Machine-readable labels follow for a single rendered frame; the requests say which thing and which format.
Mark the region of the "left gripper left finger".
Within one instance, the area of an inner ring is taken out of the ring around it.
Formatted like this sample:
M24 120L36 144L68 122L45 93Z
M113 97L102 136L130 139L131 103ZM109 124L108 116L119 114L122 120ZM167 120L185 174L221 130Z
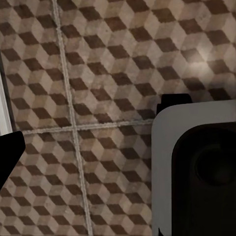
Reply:
M26 149L22 131L0 136L0 190Z

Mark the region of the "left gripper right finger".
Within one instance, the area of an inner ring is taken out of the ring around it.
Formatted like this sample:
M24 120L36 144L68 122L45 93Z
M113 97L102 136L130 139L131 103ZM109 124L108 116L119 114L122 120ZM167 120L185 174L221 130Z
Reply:
M236 169L236 133L225 131L221 140L221 150Z

